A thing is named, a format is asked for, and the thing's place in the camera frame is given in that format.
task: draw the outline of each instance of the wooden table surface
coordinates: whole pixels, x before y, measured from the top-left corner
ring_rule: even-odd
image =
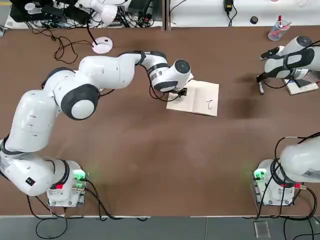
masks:
[[[99,100],[96,112],[84,121],[61,114],[49,145],[39,152],[78,162],[90,172],[101,200],[113,215],[125,216],[254,216],[257,214],[251,172],[273,157],[284,136],[307,136],[319,131],[320,91],[290,96],[285,88],[265,88],[260,95],[255,77],[263,72],[261,53],[286,45],[298,35],[314,41],[320,28],[291,27],[281,41],[267,38],[269,27],[96,29],[95,37],[114,43],[108,56],[125,51],[162,51],[170,64],[182,58],[196,80],[220,84],[218,115],[208,117],[166,110],[166,103],[149,96],[145,70],[136,68],[132,83]],[[88,40],[85,29],[56,30],[71,41]],[[39,89],[56,67],[78,69],[80,60],[94,55],[77,44],[75,64],[53,58],[59,47],[50,37],[29,30],[12,30],[0,38],[0,134],[5,137],[20,97]],[[65,50],[64,60],[74,57]],[[271,80],[281,85],[279,79]],[[278,151],[294,141],[287,140]],[[320,184],[308,184],[320,194]],[[26,196],[0,179],[0,215],[30,215]],[[312,199],[307,192],[284,215],[306,215]],[[48,212],[32,200],[37,214]],[[278,207],[264,207],[276,215]],[[95,199],[70,214],[97,215]]]

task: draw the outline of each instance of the pen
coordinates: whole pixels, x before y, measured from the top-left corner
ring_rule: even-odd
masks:
[[[259,85],[260,94],[263,95],[265,93],[265,91],[264,91],[264,89],[262,87],[262,82],[259,82],[258,85]]]

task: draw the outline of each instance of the book page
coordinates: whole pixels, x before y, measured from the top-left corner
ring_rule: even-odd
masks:
[[[198,81],[195,90],[193,113],[217,116],[219,84]]]
[[[167,102],[166,109],[184,111],[189,113],[192,112],[192,109],[194,106],[196,88],[189,83],[186,85],[186,88],[187,88],[186,96],[181,96],[174,101]],[[177,94],[169,93],[168,100],[175,99],[176,97],[177,97]]]

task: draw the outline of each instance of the marker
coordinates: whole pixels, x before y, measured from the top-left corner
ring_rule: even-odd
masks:
[[[262,87],[262,82],[259,82],[258,85],[259,85],[260,94],[263,95],[265,92],[264,92],[264,88]]]
[[[279,27],[282,29],[283,26],[282,26],[282,16],[281,15],[279,15],[279,17],[278,17],[278,22],[279,22]]]

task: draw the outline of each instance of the power adapter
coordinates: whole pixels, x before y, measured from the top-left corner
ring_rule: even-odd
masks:
[[[224,3],[224,11],[229,16],[229,13],[232,10],[232,5],[234,4],[234,1],[233,0],[224,0],[223,3]]]

